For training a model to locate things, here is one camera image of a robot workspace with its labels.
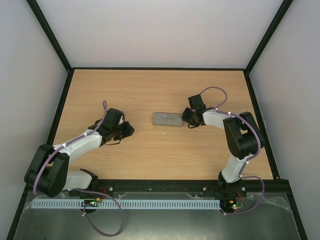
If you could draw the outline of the grey glasses case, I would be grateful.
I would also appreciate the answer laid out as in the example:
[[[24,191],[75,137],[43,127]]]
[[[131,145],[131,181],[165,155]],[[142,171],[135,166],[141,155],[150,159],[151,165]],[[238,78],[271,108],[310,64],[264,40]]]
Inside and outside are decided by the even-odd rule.
[[[152,124],[154,126],[163,127],[182,127],[182,115],[180,113],[154,112],[152,117]]]

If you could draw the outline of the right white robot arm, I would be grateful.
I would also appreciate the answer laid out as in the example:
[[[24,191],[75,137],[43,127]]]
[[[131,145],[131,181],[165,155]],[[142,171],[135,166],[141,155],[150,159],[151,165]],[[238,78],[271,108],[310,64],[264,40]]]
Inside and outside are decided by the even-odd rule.
[[[200,94],[188,98],[181,119],[189,128],[214,126],[225,132],[230,157],[218,175],[218,191],[231,196],[235,189],[242,189],[243,171],[249,161],[260,154],[265,145],[264,138],[251,112],[225,112],[218,108],[207,108]]]

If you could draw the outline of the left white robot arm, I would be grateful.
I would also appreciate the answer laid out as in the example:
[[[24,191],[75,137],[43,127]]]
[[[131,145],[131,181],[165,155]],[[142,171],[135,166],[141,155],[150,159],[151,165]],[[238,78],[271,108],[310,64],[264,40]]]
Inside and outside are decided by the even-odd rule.
[[[65,190],[86,190],[94,174],[85,169],[71,171],[70,164],[110,141],[119,144],[132,136],[134,131],[122,111],[106,109],[102,118],[79,136],[61,144],[39,146],[24,181],[32,187],[36,196],[44,194],[53,198]]]

